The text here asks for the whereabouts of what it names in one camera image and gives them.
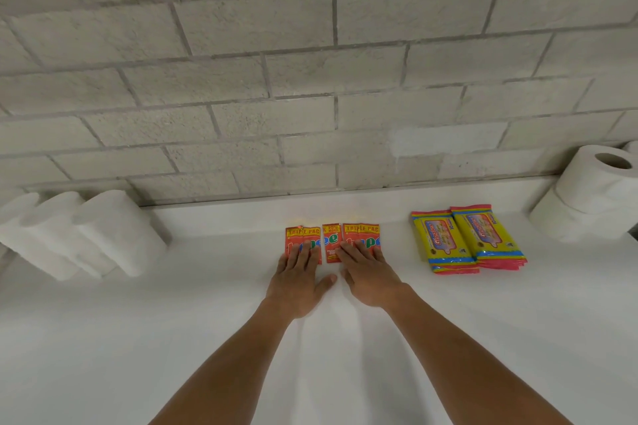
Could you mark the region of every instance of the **gray brick wall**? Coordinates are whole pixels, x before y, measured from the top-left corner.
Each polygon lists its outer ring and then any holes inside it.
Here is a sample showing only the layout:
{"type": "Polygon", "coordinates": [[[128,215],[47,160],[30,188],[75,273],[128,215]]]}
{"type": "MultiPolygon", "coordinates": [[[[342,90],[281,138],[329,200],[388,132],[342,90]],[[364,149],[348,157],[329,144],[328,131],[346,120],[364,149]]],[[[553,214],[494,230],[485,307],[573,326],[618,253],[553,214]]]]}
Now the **gray brick wall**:
{"type": "Polygon", "coordinates": [[[0,203],[551,174],[637,74],[638,0],[0,0],[0,203]]]}

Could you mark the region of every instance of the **hand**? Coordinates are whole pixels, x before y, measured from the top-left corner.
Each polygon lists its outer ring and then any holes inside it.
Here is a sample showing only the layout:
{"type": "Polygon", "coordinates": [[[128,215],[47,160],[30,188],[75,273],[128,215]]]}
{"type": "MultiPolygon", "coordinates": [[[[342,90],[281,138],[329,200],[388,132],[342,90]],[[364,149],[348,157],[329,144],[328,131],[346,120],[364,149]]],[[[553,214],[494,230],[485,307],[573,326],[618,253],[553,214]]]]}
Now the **hand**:
{"type": "Polygon", "coordinates": [[[406,284],[385,261],[379,247],[372,248],[372,255],[362,241],[353,244],[342,242],[341,249],[336,249],[345,267],[342,276],[355,298],[368,306],[387,309],[406,284]]]}
{"type": "Polygon", "coordinates": [[[283,254],[275,276],[270,280],[264,303],[274,305],[290,321],[312,311],[337,281],[337,276],[331,274],[315,285],[315,270],[320,256],[321,247],[310,250],[310,241],[304,242],[301,252],[299,245],[295,245],[290,257],[283,254]]]}

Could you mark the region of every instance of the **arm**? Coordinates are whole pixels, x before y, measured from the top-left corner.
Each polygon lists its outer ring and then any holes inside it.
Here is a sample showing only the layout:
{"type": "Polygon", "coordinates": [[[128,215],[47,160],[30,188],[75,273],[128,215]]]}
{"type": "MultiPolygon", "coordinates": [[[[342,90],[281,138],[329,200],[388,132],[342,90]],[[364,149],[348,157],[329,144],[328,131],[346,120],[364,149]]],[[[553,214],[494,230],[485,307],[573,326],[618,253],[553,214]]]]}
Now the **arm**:
{"type": "Polygon", "coordinates": [[[338,255],[354,296],[386,310],[432,381],[454,425],[570,425],[498,359],[427,303],[383,258],[343,243],[338,255]]]}
{"type": "Polygon", "coordinates": [[[272,357],[293,319],[307,315],[336,281],[315,285],[320,249],[282,255],[266,298],[246,324],[175,393],[149,425],[248,425],[272,357]]]}

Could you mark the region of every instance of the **left hand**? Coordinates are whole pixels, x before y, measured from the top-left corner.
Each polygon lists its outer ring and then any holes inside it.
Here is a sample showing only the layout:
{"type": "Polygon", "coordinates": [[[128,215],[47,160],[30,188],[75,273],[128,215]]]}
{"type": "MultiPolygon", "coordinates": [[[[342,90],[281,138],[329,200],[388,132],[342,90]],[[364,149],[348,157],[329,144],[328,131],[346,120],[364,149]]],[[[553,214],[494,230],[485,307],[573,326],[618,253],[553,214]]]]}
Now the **left hand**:
{"type": "Polygon", "coordinates": [[[315,270],[321,256],[321,247],[310,249],[310,241],[303,244],[301,252],[295,245],[290,256],[279,258],[275,276],[270,280],[264,304],[272,304],[292,321],[312,311],[332,285],[337,276],[325,276],[315,285],[315,270]]]}

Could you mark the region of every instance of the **yellow package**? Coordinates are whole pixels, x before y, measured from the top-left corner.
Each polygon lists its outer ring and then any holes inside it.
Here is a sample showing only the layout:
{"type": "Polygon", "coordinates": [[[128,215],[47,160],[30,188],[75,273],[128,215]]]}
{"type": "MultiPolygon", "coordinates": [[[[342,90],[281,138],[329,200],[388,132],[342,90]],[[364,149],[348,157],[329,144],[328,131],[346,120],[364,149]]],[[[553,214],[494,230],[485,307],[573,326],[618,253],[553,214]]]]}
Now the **yellow package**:
{"type": "Polygon", "coordinates": [[[412,212],[411,218],[434,272],[476,267],[449,210],[412,212]]]}
{"type": "Polygon", "coordinates": [[[491,205],[452,207],[454,221],[483,268],[517,271],[527,259],[492,212],[491,205]]]}

